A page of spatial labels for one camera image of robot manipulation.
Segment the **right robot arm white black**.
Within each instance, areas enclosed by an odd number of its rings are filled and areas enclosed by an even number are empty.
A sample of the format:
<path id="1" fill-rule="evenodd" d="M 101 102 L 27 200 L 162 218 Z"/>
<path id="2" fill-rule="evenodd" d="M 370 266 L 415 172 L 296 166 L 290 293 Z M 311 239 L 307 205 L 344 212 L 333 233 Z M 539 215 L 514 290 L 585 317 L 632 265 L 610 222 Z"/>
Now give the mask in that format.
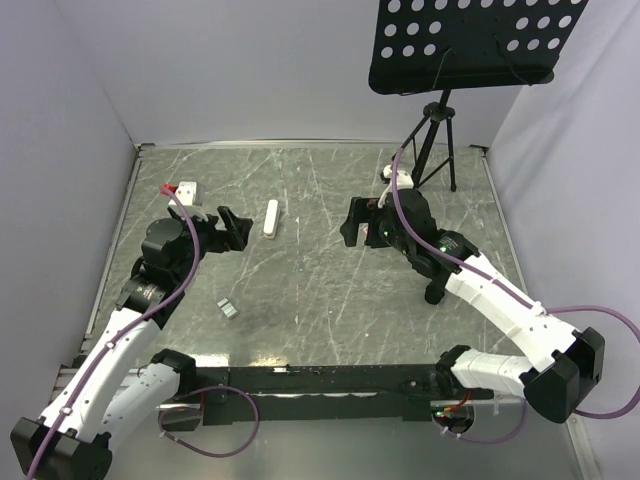
<path id="1" fill-rule="evenodd" d="M 545 312 L 500 274 L 462 234 L 437 227 L 429 204 L 415 189 L 391 197 L 354 197 L 340 233 L 346 246 L 367 227 L 366 246 L 392 247 L 427 278 L 424 298 L 438 304 L 446 294 L 468 303 L 521 351 L 518 356 L 456 346 L 443 354 L 438 390 L 458 398 L 485 389 L 525 399 L 542 417 L 563 423 L 598 384 L 605 340 L 593 328 L 583 331 Z"/>

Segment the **white stapler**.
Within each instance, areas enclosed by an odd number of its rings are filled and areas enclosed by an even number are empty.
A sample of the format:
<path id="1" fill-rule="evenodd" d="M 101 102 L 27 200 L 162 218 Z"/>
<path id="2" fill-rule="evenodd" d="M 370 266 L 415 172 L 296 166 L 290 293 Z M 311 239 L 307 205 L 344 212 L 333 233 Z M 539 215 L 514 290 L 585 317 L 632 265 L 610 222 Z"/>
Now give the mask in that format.
<path id="1" fill-rule="evenodd" d="M 273 239 L 276 236 L 279 224 L 279 214 L 279 201 L 276 199 L 270 199 L 267 202 L 267 209 L 263 223 L 263 235 L 265 238 Z"/>

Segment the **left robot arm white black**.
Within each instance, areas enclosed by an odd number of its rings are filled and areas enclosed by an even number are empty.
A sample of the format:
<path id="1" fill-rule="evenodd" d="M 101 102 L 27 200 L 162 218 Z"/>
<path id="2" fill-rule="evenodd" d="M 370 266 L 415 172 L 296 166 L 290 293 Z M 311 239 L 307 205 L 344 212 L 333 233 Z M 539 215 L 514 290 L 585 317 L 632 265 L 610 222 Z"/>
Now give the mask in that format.
<path id="1" fill-rule="evenodd" d="M 242 251 L 253 222 L 220 206 L 172 204 L 152 222 L 103 334 L 74 377 L 35 420 L 21 418 L 10 440 L 29 479 L 102 479 L 116 450 L 164 401 L 198 387 L 194 358 L 165 349 L 141 377 L 122 385 L 134 361 L 162 332 L 207 253 Z"/>

